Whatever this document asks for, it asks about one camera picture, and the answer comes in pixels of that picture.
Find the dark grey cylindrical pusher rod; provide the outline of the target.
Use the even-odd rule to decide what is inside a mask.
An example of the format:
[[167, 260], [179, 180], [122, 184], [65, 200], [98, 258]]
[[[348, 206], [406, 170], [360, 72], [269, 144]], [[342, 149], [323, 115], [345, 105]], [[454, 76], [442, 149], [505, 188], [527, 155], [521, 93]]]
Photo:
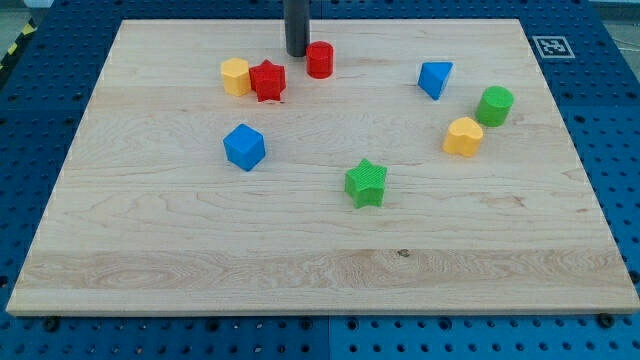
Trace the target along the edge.
[[310, 1], [283, 0], [286, 51], [292, 57], [305, 57], [310, 39]]

